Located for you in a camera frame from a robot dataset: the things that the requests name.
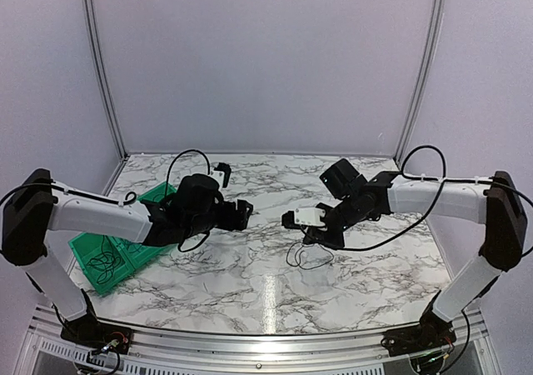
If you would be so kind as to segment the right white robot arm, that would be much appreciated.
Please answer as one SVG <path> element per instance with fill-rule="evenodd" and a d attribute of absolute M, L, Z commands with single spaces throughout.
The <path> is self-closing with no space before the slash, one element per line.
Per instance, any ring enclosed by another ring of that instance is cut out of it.
<path fill-rule="evenodd" d="M 452 322 L 456 316 L 528 255 L 524 249 L 528 220 L 523 205 L 530 200 L 516 190 L 508 172 L 497 171 L 491 177 L 452 178 L 445 173 L 439 177 L 411 175 L 400 169 L 366 179 L 346 159 L 341 159 L 320 179 L 339 203 L 335 207 L 320 203 L 298 208 L 283 217 L 284 227 L 303 231 L 306 244 L 343 251 L 346 230 L 399 213 L 459 218 L 486 229 L 478 253 L 431 299 L 417 325 L 385 332 L 382 344 L 390 355 L 455 341 Z"/>

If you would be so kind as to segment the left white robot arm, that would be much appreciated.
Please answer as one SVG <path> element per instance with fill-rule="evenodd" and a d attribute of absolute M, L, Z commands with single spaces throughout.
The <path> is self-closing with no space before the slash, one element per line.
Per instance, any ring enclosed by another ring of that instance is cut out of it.
<path fill-rule="evenodd" d="M 78 190 L 36 169 L 1 200 L 1 254 L 20 267 L 56 306 L 68 327 L 88 346 L 105 338 L 88 295 L 76 286 L 45 244 L 50 231 L 77 231 L 126 239 L 150 248 L 181 246 L 211 230 L 243 231 L 253 206 L 222 196 L 231 176 L 225 163 L 205 174 L 185 176 L 159 202 L 124 200 Z"/>

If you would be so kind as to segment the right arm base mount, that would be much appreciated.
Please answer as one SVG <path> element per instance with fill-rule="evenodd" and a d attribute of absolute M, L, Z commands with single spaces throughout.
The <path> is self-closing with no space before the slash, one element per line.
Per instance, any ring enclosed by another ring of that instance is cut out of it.
<path fill-rule="evenodd" d="M 451 328 L 436 331 L 432 327 L 415 325 L 385 331 L 381 339 L 381 346 L 388 351 L 391 357 L 396 357 L 449 346 L 455 341 L 456 334 Z"/>

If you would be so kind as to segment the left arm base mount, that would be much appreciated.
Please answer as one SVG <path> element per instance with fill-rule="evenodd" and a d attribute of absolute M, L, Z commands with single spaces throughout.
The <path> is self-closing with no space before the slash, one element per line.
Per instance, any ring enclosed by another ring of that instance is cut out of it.
<path fill-rule="evenodd" d="M 61 331 L 61 339 L 92 349 L 103 348 L 108 343 L 116 340 L 118 345 L 116 345 L 115 350 L 119 354 L 128 353 L 132 335 L 133 331 L 129 327 L 105 322 L 100 322 L 96 328 L 72 330 L 63 327 Z"/>

